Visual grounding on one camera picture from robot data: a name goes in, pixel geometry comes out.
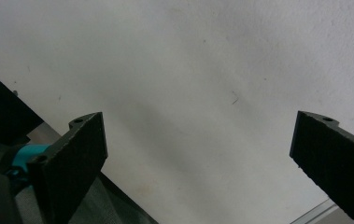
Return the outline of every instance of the white wall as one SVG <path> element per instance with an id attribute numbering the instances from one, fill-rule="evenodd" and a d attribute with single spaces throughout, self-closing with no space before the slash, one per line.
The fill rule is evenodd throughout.
<path id="1" fill-rule="evenodd" d="M 161 223 L 289 223 L 326 199 L 297 110 L 354 133 L 354 1 L 0 0 L 0 80 L 59 133 L 103 111 L 103 171 Z"/>

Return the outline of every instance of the screw hole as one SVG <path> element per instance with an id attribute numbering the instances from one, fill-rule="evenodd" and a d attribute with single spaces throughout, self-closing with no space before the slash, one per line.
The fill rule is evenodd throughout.
<path id="1" fill-rule="evenodd" d="M 325 120 L 325 121 L 333 121 L 333 119 L 330 119 L 330 118 L 323 118 L 323 120 Z"/>
<path id="2" fill-rule="evenodd" d="M 34 162 L 40 163 L 40 162 L 44 162 L 48 159 L 47 156 L 38 156 L 34 158 Z"/>

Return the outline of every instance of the white surface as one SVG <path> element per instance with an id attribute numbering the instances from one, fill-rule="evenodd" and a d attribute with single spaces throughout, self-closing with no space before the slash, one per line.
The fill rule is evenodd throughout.
<path id="1" fill-rule="evenodd" d="M 289 223 L 326 199 L 297 110 L 354 133 L 354 1 L 0 0 L 0 80 L 59 133 L 103 111 L 103 171 L 161 223 Z"/>

